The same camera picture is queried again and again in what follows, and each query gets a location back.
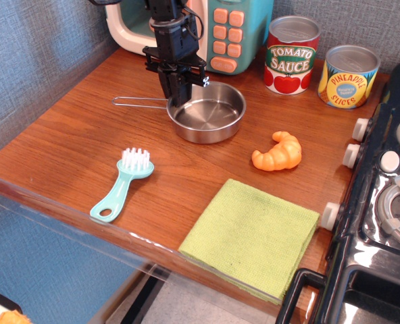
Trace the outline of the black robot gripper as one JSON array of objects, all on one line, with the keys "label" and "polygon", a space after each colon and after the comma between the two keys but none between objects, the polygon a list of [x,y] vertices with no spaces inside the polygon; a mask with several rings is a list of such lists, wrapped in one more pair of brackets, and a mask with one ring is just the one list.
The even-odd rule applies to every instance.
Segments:
[{"label": "black robot gripper", "polygon": [[147,69],[158,73],[165,98],[171,97],[174,106],[179,107],[192,97],[192,84],[206,87],[209,77],[205,75],[206,62],[197,52],[197,35],[194,15],[180,15],[170,21],[151,18],[155,47],[144,47]]}]

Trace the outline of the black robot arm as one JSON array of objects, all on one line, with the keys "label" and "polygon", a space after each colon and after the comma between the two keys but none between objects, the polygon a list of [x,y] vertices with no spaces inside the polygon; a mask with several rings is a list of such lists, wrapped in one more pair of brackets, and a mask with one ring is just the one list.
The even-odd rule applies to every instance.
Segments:
[{"label": "black robot arm", "polygon": [[144,47],[146,67],[159,76],[167,99],[179,107],[192,97],[192,87],[207,86],[206,61],[198,56],[204,27],[186,1],[147,1],[156,47]]}]

